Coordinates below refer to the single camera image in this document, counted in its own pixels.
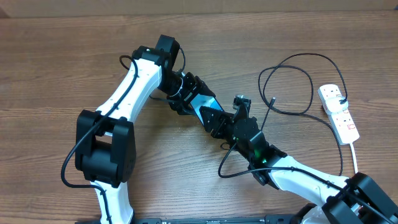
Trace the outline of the Samsung Galaxy smartphone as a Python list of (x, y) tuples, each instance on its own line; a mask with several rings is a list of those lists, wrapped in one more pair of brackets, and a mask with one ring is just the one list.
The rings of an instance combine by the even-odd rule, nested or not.
[(196, 97), (190, 102), (190, 105), (194, 109), (195, 113), (197, 114), (198, 118), (202, 120), (201, 114), (200, 114), (200, 108), (202, 106), (206, 106), (209, 108), (213, 108), (216, 110), (223, 111), (223, 108), (221, 105), (218, 103), (216, 98), (214, 96), (206, 96), (206, 95), (201, 95), (197, 94)]

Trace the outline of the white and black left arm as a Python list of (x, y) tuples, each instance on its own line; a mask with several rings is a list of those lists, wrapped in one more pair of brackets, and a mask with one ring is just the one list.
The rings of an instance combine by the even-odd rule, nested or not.
[(134, 123), (155, 89), (179, 115), (205, 120), (200, 108), (222, 110), (215, 94), (198, 77), (173, 67), (180, 44), (161, 35), (154, 48), (140, 46), (127, 59), (127, 74), (115, 92), (96, 111), (83, 110), (76, 122), (76, 144), (69, 157), (94, 189), (101, 218), (98, 223), (133, 223), (129, 180), (136, 163)]

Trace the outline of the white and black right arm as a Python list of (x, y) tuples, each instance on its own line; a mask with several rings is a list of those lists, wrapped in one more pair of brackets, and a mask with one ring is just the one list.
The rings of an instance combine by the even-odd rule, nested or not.
[(299, 163), (266, 141), (246, 106), (239, 105), (234, 114), (201, 106), (199, 116), (206, 131), (226, 140), (230, 151), (248, 161), (246, 172), (261, 185), (311, 202), (311, 208), (298, 217), (299, 223), (397, 223), (397, 205), (370, 176), (330, 175)]

